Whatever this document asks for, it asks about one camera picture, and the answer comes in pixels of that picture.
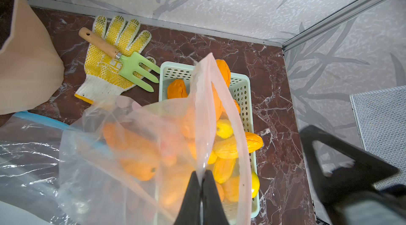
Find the beige fabric bag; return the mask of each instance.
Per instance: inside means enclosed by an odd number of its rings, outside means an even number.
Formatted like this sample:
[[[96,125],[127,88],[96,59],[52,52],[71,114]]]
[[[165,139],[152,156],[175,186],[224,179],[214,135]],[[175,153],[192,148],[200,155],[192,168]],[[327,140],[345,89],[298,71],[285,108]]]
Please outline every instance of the beige fabric bag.
[[[63,81],[63,63],[26,0],[14,0],[9,38],[0,50],[0,115],[46,102]]]

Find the clear plastic bag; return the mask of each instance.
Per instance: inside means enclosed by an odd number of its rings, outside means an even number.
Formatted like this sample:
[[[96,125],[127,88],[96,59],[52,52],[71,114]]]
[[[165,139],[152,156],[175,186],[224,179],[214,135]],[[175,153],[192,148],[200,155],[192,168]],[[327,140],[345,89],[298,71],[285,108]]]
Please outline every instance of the clear plastic bag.
[[[52,224],[76,224],[60,209],[55,197],[59,144],[66,127],[28,112],[15,113],[0,127],[0,202]]]
[[[233,196],[223,206],[232,199],[235,210],[226,210],[230,223],[249,224],[246,138],[212,54],[196,65],[187,98],[140,107],[128,97],[112,96],[85,110],[64,131],[60,207],[82,225],[173,224],[191,172],[196,171],[201,183],[204,171],[214,169],[208,163],[213,143],[222,141],[216,136],[219,117],[231,122],[238,152],[229,175]]]

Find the wooden handle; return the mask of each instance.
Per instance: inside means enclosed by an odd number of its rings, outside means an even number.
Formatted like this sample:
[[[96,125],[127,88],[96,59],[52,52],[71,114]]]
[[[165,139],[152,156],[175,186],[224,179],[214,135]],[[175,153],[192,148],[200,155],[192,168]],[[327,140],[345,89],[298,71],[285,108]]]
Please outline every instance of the wooden handle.
[[[115,58],[116,55],[120,52],[113,45],[110,45],[108,42],[106,42],[87,28],[81,28],[79,30],[79,36],[87,40],[89,43],[93,44],[100,50],[103,50],[104,53],[111,56],[112,58]]]

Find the black tongs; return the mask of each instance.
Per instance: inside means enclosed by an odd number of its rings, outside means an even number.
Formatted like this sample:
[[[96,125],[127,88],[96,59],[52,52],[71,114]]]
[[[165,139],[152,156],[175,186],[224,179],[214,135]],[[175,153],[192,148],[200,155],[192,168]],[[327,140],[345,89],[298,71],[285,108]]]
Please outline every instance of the black tongs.
[[[213,173],[206,170],[202,187],[196,172],[192,172],[182,206],[174,225],[229,225],[220,197],[217,193]]]

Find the black object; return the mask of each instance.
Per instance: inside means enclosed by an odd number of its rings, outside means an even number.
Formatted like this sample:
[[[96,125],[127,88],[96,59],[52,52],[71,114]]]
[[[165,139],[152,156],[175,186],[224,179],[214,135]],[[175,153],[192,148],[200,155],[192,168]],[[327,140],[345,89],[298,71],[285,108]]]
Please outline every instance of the black object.
[[[203,204],[203,217],[200,217],[200,202]],[[190,176],[188,188],[182,201],[174,225],[229,225],[220,197],[217,193],[213,173],[206,170],[200,188],[196,172]]]
[[[395,185],[378,191],[375,182],[399,172],[379,157],[317,128],[300,131],[304,154],[314,189],[334,225],[406,224],[406,187]],[[320,141],[354,160],[351,168],[323,174],[313,142]]]

